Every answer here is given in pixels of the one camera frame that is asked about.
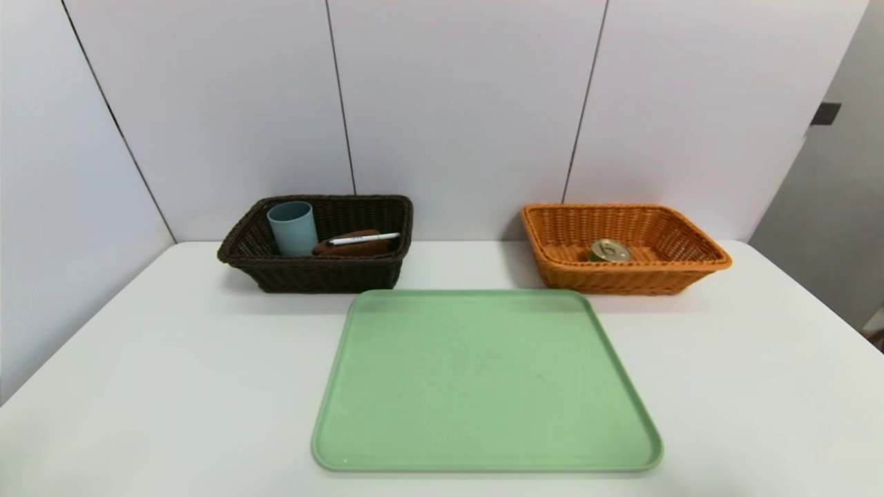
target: basket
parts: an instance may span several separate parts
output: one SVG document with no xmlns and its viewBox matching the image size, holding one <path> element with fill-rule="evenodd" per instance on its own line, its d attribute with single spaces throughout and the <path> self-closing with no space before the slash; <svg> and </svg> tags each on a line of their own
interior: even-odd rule
<svg viewBox="0 0 884 497">
<path fill-rule="evenodd" d="M 292 200 L 313 206 L 316 235 L 325 240 L 376 228 L 401 233 L 382 256 L 281 256 L 267 211 Z M 354 294 L 393 288 L 411 244 L 413 207 L 402 195 L 290 195 L 265 198 L 227 234 L 218 260 L 242 270 L 269 293 Z"/>
<path fill-rule="evenodd" d="M 652 204 L 533 204 L 522 209 L 537 269 L 551 288 L 585 294 L 669 295 L 713 272 L 730 256 L 676 210 Z M 590 262 L 590 246 L 617 240 L 623 263 Z"/>
</svg>

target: can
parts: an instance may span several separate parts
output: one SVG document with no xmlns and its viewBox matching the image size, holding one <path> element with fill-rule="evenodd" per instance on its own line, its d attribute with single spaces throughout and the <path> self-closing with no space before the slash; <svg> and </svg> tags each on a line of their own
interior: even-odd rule
<svg viewBox="0 0 884 497">
<path fill-rule="evenodd" d="M 596 263 L 624 263 L 632 260 L 632 253 L 622 243 L 602 238 L 592 243 L 590 260 Z"/>
</svg>

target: woven basket rim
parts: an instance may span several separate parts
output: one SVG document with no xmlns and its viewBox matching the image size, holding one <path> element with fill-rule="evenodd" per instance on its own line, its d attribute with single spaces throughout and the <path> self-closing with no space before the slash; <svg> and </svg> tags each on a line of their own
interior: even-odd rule
<svg viewBox="0 0 884 497">
<path fill-rule="evenodd" d="M 647 210 L 663 210 L 679 219 L 684 223 L 695 235 L 709 243 L 718 253 L 719 257 L 708 261 L 633 261 L 627 263 L 599 263 L 599 262 L 566 262 L 553 259 L 546 253 L 543 244 L 540 243 L 540 236 L 537 233 L 537 227 L 531 222 L 529 214 L 537 210 L 586 210 L 586 209 L 647 209 Z M 698 272 L 714 272 L 727 269 L 733 263 L 730 254 L 715 242 L 708 234 L 701 230 L 697 225 L 690 221 L 686 216 L 666 205 L 656 203 L 532 203 L 522 208 L 522 223 L 528 231 L 531 247 L 534 249 L 535 255 L 541 259 L 545 265 L 549 265 L 561 270 L 571 271 L 605 271 L 605 272 L 644 272 L 644 271 L 698 271 Z"/>
<path fill-rule="evenodd" d="M 405 222 L 400 236 L 402 241 L 399 247 L 389 254 L 379 256 L 235 256 L 231 252 L 245 234 L 249 225 L 254 221 L 257 213 L 268 203 L 289 202 L 292 200 L 316 201 L 316 200 L 341 200 L 349 202 L 362 202 L 370 200 L 394 200 L 401 202 L 405 207 Z M 401 262 L 411 246 L 411 224 L 413 222 L 414 206 L 411 200 L 404 195 L 281 195 L 266 197 L 255 203 L 248 212 L 237 221 L 233 229 L 227 234 L 218 248 L 217 258 L 219 261 L 231 266 L 316 266 L 322 265 L 366 265 L 366 264 L 390 264 Z"/>
</svg>

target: dark brown wicker basket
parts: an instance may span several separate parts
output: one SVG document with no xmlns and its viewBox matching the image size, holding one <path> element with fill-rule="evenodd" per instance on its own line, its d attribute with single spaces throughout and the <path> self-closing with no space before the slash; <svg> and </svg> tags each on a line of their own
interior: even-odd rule
<svg viewBox="0 0 884 497">
<path fill-rule="evenodd" d="M 302 200 L 313 206 L 319 240 L 364 229 L 401 233 L 382 256 L 286 257 L 278 252 L 267 211 L 278 203 Z M 265 292 L 355 294 L 393 288 L 411 245 L 413 207 L 402 195 L 290 195 L 265 198 L 227 234 L 218 259 L 252 277 Z"/>
</svg>

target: light blue cup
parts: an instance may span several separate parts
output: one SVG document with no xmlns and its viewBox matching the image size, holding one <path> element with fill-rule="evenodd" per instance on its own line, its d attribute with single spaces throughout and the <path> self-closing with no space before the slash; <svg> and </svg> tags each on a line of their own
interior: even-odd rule
<svg viewBox="0 0 884 497">
<path fill-rule="evenodd" d="M 319 242 L 313 206 L 306 202 L 283 202 L 267 211 L 273 238 L 283 256 L 311 256 Z"/>
</svg>

